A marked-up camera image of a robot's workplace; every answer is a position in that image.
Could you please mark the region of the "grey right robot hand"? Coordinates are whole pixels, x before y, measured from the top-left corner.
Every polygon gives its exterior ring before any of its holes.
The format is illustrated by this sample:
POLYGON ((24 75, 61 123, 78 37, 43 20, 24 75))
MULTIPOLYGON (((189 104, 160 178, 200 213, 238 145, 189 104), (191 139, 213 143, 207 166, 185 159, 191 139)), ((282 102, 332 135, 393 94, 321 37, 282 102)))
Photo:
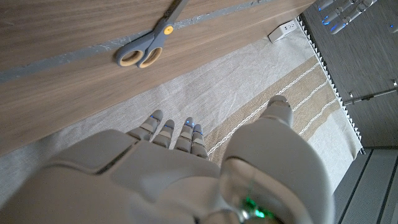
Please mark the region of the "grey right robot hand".
POLYGON ((333 190, 320 156, 273 96, 232 135, 221 164, 187 118, 154 111, 122 133, 94 134, 49 159, 1 208, 2 223, 331 223, 333 190))

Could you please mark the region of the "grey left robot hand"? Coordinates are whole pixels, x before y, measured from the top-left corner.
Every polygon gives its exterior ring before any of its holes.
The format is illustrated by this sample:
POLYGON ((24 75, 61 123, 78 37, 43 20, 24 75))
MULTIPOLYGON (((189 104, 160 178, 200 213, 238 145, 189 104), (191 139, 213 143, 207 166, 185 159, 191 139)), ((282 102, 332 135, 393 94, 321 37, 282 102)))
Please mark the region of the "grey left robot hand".
MULTIPOLYGON (((317 9, 319 12, 324 11, 328 6, 333 4, 334 0, 324 0, 318 3, 317 9)), ((342 5, 331 10, 322 20, 322 24, 327 26, 340 16, 335 25, 330 28, 330 34, 334 35, 343 30, 348 24, 352 23, 359 15, 366 12, 377 0, 347 0, 342 5)), ((391 22, 387 23, 387 30, 389 33, 397 33, 397 16, 391 22)))

